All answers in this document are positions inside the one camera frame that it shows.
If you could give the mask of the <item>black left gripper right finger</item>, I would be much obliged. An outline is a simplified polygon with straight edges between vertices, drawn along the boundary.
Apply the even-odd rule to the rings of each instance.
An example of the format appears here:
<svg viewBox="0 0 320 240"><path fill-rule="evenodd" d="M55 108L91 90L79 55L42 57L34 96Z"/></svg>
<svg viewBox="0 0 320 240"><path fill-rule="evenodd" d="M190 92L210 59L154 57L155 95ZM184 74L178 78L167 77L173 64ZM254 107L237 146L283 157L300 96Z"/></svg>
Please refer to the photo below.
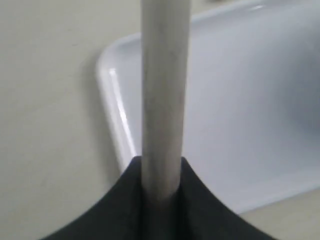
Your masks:
<svg viewBox="0 0 320 240"><path fill-rule="evenodd" d="M181 158L178 240L273 240L225 206Z"/></svg>

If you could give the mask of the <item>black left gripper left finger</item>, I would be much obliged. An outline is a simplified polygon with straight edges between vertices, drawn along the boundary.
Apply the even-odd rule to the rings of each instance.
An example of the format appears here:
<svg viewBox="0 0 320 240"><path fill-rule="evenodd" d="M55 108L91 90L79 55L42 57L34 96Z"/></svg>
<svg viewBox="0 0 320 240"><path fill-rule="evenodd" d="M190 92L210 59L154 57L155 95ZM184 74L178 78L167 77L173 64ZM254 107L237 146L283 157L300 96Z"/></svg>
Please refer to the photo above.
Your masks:
<svg viewBox="0 0 320 240"><path fill-rule="evenodd" d="M141 157L134 157L115 185L93 207L46 240L141 240Z"/></svg>

